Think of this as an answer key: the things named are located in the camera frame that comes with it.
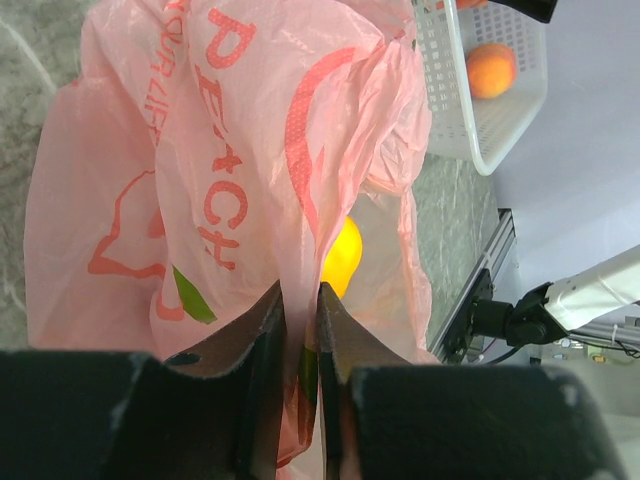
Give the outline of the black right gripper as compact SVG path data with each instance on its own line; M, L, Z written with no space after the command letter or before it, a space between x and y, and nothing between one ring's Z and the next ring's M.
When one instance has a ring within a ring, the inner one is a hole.
M550 22L554 14L557 0L491 0L520 12L537 22Z

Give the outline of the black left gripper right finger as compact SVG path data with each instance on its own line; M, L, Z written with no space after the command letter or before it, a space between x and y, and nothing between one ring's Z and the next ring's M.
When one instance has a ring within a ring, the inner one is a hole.
M596 403L568 371L414 365L318 294L328 479L623 479Z

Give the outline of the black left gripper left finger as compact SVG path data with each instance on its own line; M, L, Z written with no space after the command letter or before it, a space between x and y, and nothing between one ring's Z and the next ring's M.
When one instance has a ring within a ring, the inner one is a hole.
M272 479L283 408L279 286L165 361L5 351L5 479Z

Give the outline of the fake peach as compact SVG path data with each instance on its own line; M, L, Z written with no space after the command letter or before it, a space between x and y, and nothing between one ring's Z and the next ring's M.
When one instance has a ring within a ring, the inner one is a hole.
M505 44L473 49L466 59L470 92L476 99L493 99L508 91L517 78L516 56Z
M456 0L458 10L469 8L481 8L488 3L488 0Z

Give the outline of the fake orange fruit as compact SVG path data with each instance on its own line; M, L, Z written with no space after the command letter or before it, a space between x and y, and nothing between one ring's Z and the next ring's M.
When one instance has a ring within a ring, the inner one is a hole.
M321 281L328 283L339 298L345 296L362 254L360 231L352 218L347 216L325 258L321 275Z

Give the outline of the pink plastic bag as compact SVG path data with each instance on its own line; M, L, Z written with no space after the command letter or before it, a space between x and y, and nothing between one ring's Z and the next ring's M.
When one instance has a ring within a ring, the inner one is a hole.
M407 1L102 1L44 123L26 205L28 341L203 340L273 284L289 333L278 462L312 442L317 290L347 216L343 297L429 359L412 185L431 128Z

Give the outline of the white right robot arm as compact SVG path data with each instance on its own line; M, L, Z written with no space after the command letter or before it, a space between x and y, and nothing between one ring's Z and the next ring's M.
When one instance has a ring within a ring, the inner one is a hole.
M525 289L568 329L639 298L639 5L562 1L548 93L494 173Z

